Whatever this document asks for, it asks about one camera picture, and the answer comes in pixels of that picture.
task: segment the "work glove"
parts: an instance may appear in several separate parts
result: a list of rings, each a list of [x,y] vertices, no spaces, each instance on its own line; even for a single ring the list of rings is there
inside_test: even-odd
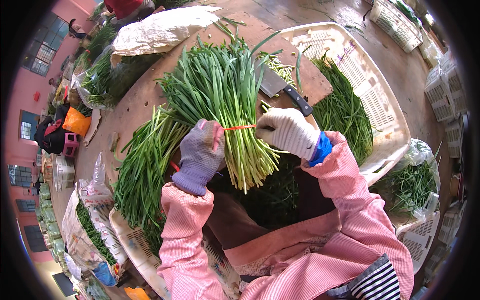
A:
[[[294,108],[269,109],[257,122],[256,137],[315,164],[332,152],[325,134],[315,130]]]
[[[216,121],[201,119],[180,143],[180,172],[172,176],[175,185],[194,196],[205,196],[224,157],[225,136]]]

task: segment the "pink stool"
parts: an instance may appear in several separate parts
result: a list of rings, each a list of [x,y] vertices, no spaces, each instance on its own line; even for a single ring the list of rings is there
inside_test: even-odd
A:
[[[76,133],[65,134],[65,146],[63,147],[63,155],[68,157],[75,157],[78,153],[80,143],[78,142],[78,135]]]

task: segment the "cleaver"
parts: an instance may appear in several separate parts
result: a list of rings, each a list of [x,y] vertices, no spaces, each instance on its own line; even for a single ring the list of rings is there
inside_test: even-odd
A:
[[[255,68],[255,80],[258,83],[261,71],[261,61],[255,60],[253,63]],[[278,94],[279,91],[284,90],[285,93],[292,98],[293,103],[299,107],[304,117],[311,115],[313,112],[312,107],[307,101],[305,101],[305,99],[303,99],[303,97],[291,85],[287,84],[282,77],[278,76],[278,74],[267,65],[264,65],[264,77],[260,89],[270,98],[275,94]]]

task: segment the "floor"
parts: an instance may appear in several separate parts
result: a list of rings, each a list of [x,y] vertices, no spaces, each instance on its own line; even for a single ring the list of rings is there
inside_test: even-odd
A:
[[[343,26],[355,26],[363,34],[355,31],[352,34],[373,58],[399,102],[410,129],[412,138],[426,141],[435,152],[444,139],[444,126],[437,123],[433,110],[424,94],[424,85],[429,68],[422,59],[420,51],[414,49],[405,53],[382,29],[370,22],[368,16],[363,22],[364,14],[371,6],[362,0],[336,0],[325,4],[328,0],[216,0],[214,6],[223,7],[217,11],[219,16],[228,16],[234,12],[244,11],[260,19],[275,30],[285,29],[301,24],[311,24],[334,20]],[[76,162],[76,180],[91,179],[96,158],[108,135],[115,131],[111,118],[117,112],[102,114],[103,119],[98,133],[93,138],[88,149],[82,148]],[[139,116],[140,124],[147,120]],[[443,143],[439,156],[441,212],[446,211],[450,204],[449,185],[452,160],[449,159],[447,144]],[[117,167],[118,163],[110,162],[107,169]],[[115,173],[108,171],[110,177]],[[57,219],[61,220],[70,197],[71,191],[55,193],[52,191]],[[421,287],[423,270],[416,275],[414,292]]]

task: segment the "yellow plastic bag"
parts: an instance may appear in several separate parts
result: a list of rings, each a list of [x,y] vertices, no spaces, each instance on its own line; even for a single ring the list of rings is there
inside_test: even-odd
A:
[[[92,117],[86,118],[79,111],[70,107],[63,124],[63,129],[79,134],[83,137],[87,134],[88,128],[92,123]]]
[[[128,298],[131,300],[150,300],[143,288],[124,288]]]

